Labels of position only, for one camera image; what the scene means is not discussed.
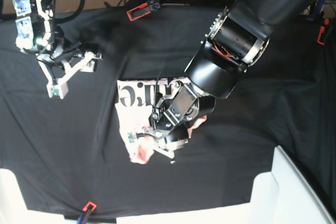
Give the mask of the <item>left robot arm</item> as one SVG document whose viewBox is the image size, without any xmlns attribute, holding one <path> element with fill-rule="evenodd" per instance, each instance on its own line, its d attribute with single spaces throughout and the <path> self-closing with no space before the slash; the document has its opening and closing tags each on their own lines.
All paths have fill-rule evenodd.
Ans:
<svg viewBox="0 0 336 224">
<path fill-rule="evenodd" d="M 128 134 L 131 162 L 146 164 L 154 152 L 174 159 L 213 111 L 216 99 L 226 99 L 261 58 L 271 34 L 313 1 L 235 0 L 219 13 L 185 68 L 188 83 L 175 82 L 175 94 L 155 91 L 148 124 Z"/>
</svg>

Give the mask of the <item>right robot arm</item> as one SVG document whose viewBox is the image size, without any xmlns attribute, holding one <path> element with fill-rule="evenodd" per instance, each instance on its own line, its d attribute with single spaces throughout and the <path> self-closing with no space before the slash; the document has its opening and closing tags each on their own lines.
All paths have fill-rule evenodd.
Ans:
<svg viewBox="0 0 336 224">
<path fill-rule="evenodd" d="M 68 81 L 79 71 L 95 72 L 102 58 L 97 44 L 65 37 L 61 25 L 74 20 L 83 10 L 85 0 L 68 17 L 57 18 L 56 0 L 12 0 L 17 29 L 16 47 L 23 54 L 33 55 L 47 78 L 50 98 L 64 99 Z"/>
</svg>

